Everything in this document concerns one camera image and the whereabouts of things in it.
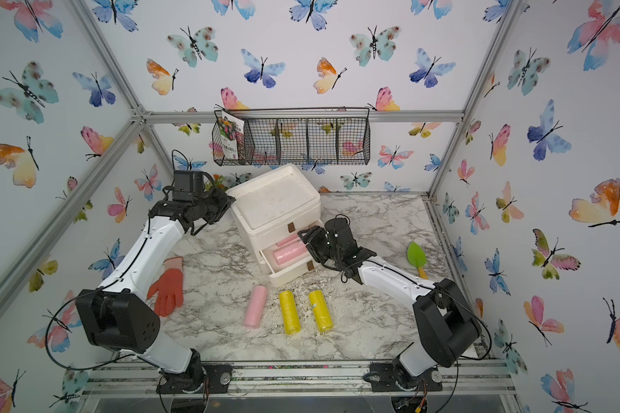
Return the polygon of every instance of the yellow roll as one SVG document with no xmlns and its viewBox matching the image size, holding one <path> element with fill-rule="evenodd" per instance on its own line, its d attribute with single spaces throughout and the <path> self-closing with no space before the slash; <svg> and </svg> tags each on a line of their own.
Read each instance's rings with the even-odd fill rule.
<svg viewBox="0 0 620 413">
<path fill-rule="evenodd" d="M 326 306 L 326 300 L 324 300 L 324 293 L 320 289 L 310 293 L 310 304 L 312 305 L 312 311 L 314 313 L 314 319 L 317 322 L 317 328 L 321 334 L 329 331 L 333 328 L 333 320 L 331 320 L 331 313 Z"/>
<path fill-rule="evenodd" d="M 296 312 L 294 294 L 291 291 L 284 291 L 278 297 L 280 298 L 282 320 L 285 322 L 285 333 L 289 336 L 295 335 L 301 331 L 301 321 L 299 321 L 299 313 Z"/>
</svg>

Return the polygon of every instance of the black wire basket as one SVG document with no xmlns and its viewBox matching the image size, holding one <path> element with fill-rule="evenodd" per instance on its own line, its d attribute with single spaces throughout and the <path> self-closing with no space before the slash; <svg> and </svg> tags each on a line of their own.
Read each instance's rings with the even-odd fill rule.
<svg viewBox="0 0 620 413">
<path fill-rule="evenodd" d="M 370 110 L 367 108 L 250 109 L 227 113 L 245 124 L 237 135 L 238 159 L 222 150 L 221 110 L 212 131 L 214 161 L 225 165 L 367 165 Z"/>
</svg>

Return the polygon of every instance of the pink roll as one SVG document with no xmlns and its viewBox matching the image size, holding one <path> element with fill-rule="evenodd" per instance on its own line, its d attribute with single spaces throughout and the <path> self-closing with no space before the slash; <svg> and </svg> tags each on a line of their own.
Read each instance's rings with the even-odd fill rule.
<svg viewBox="0 0 620 413">
<path fill-rule="evenodd" d="M 287 244 L 273 252 L 278 265 L 285 264 L 307 252 L 306 245 L 300 239 L 295 243 Z"/>
<path fill-rule="evenodd" d="M 299 239 L 299 235 L 298 234 L 292 234 L 290 236 L 288 236 L 287 238 L 285 238 L 284 240 L 282 240 L 281 242 L 277 243 L 276 245 L 278 246 L 285 246 L 287 244 L 290 244 L 294 241 L 297 241 Z"/>
<path fill-rule="evenodd" d="M 246 310 L 246 318 L 243 320 L 243 325 L 247 328 L 258 328 L 260 326 L 260 319 L 262 318 L 262 311 L 265 309 L 266 295 L 268 290 L 263 285 L 255 285 L 250 293 L 250 301 L 248 302 L 248 309 Z"/>
</svg>

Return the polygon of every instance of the white marble surface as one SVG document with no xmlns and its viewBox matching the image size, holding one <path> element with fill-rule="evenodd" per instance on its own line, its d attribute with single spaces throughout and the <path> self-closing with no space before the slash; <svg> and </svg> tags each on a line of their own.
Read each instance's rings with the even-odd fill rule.
<svg viewBox="0 0 620 413">
<path fill-rule="evenodd" d="M 415 273 L 406 260 L 406 248 L 415 241 L 426 252 L 430 278 L 450 276 L 420 195 L 322 194 L 321 201 L 322 221 L 346 214 L 360 246 Z M 184 258 L 184 305 L 163 319 L 163 330 L 204 360 L 393 358 L 418 340 L 411 311 L 367 285 L 343 284 L 338 272 L 318 268 L 272 288 L 229 213 L 197 236 L 185 235 L 171 256 Z M 256 284 L 269 294 L 260 327 L 248 331 L 242 322 Z M 303 329 L 291 337 L 285 335 L 278 300 L 285 289 L 294 293 Z M 325 335 L 317 332 L 309 304 L 308 293 L 315 289 L 324 292 L 334 323 Z"/>
</svg>

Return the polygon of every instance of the red glove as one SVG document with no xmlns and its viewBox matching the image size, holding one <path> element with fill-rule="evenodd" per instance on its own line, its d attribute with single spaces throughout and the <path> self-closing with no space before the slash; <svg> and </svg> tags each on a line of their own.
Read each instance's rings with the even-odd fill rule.
<svg viewBox="0 0 620 413">
<path fill-rule="evenodd" d="M 151 298 L 158 292 L 154 313 L 161 317 L 167 317 L 173 313 L 175 307 L 179 308 L 184 303 L 184 273 L 182 272 L 182 258 L 166 260 L 165 272 L 157 282 L 149 287 L 147 298 Z"/>
</svg>

